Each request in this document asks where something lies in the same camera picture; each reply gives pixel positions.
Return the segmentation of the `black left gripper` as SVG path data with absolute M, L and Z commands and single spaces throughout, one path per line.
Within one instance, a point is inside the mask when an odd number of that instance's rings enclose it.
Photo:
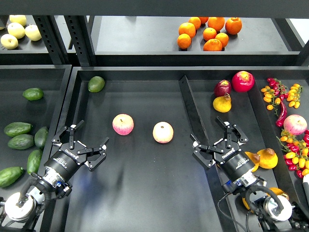
M 77 125 L 62 126 L 53 136 L 52 144 L 59 147 L 58 151 L 44 164 L 45 175 L 54 176 L 57 180 L 69 181 L 78 169 L 85 165 L 89 171 L 94 171 L 106 159 L 109 137 L 94 148 L 86 148 L 80 141 L 74 142 L 74 134 L 84 124 L 81 120 Z M 68 143 L 63 144 L 61 139 L 69 135 Z

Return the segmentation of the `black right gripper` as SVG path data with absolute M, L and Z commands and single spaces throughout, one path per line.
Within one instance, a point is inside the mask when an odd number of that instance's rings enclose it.
M 253 181 L 252 170 L 255 164 L 239 147 L 248 142 L 248 137 L 242 129 L 228 121 L 223 121 L 219 116 L 216 117 L 217 123 L 224 130 L 223 147 L 203 145 L 198 138 L 191 133 L 190 138 L 193 141 L 193 157 L 205 169 L 210 169 L 214 164 L 218 164 L 229 180 Z

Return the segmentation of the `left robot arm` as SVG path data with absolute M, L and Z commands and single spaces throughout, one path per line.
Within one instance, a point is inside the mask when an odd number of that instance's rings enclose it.
M 63 126 L 52 138 L 57 151 L 44 164 L 43 176 L 31 173 L 19 192 L 0 201 L 0 229 L 4 232 L 33 232 L 40 215 L 53 200 L 70 195 L 70 179 L 82 167 L 94 171 L 105 159 L 109 138 L 97 147 L 87 147 L 75 140 L 83 124 Z

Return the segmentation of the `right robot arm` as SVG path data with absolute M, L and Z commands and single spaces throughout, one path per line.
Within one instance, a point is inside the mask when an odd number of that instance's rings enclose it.
M 278 195 L 268 187 L 266 180 L 253 173 L 254 162 L 240 148 L 248 141 L 247 136 L 236 124 L 222 121 L 224 136 L 213 145 L 202 144 L 194 134 L 193 156 L 209 169 L 213 165 L 219 167 L 226 175 L 227 182 L 222 184 L 224 200 L 227 196 L 239 194 L 248 206 L 248 214 L 257 217 L 264 232 L 280 232 L 280 222 L 287 222 L 288 232 L 307 232 L 309 230 L 309 214 L 297 203 L 291 203 L 283 195 Z

